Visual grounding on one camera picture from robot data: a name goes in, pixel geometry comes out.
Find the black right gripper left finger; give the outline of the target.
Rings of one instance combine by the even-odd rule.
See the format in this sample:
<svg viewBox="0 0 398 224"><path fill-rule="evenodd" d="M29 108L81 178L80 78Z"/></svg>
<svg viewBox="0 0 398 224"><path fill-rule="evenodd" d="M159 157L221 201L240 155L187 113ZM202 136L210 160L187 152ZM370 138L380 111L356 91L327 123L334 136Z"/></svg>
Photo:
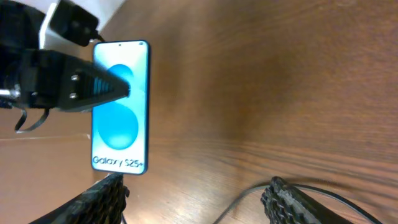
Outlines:
<svg viewBox="0 0 398 224"><path fill-rule="evenodd" d="M123 174L108 174L90 188L31 224L122 224L129 189Z"/></svg>

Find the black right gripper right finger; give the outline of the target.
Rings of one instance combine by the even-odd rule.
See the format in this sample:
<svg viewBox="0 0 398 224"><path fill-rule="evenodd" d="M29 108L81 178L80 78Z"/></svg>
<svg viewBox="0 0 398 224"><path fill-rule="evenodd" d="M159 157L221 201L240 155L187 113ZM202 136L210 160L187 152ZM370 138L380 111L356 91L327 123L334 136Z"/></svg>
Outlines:
<svg viewBox="0 0 398 224"><path fill-rule="evenodd" d="M275 176L271 178L261 197L264 213L271 223L349 223L347 219L302 192L302 189L330 196L354 208L352 202L333 192L307 185L290 184L283 178Z"/></svg>

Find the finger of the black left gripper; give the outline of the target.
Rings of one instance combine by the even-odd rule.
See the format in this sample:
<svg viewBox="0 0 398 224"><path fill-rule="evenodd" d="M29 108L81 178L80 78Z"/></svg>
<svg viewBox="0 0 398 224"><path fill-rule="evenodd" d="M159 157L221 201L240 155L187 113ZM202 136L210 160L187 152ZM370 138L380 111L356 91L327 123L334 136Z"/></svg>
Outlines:
<svg viewBox="0 0 398 224"><path fill-rule="evenodd" d="M65 61L60 84L60 109L79 112L129 94L129 84L106 69L75 57Z"/></svg>

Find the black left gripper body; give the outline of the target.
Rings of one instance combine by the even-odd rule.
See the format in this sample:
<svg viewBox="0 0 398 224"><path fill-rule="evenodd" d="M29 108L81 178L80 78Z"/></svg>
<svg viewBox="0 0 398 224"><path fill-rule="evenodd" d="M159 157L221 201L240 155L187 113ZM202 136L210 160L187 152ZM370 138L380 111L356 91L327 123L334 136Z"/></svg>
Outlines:
<svg viewBox="0 0 398 224"><path fill-rule="evenodd" d="M77 68L74 56L54 50L24 50L18 66L18 107L76 111L78 106L68 91Z"/></svg>

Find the blue Galaxy smartphone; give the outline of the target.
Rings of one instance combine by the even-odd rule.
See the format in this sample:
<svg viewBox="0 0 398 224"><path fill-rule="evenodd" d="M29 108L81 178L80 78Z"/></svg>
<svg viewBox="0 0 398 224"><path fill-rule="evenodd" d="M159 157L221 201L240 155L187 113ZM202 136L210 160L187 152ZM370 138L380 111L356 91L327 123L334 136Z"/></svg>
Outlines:
<svg viewBox="0 0 398 224"><path fill-rule="evenodd" d="M145 40L102 42L93 62L129 85L128 96L91 112L94 170L142 175L148 169L150 45Z"/></svg>

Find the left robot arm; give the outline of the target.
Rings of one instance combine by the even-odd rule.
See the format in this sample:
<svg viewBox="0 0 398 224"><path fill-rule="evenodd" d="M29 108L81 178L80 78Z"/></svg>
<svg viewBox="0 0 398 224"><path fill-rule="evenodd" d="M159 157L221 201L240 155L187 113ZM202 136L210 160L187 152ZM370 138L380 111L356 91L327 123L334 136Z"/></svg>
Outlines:
<svg viewBox="0 0 398 224"><path fill-rule="evenodd" d="M72 1L46 14L1 1L1 107L76 112L128 96L126 81L79 57L98 24Z"/></svg>

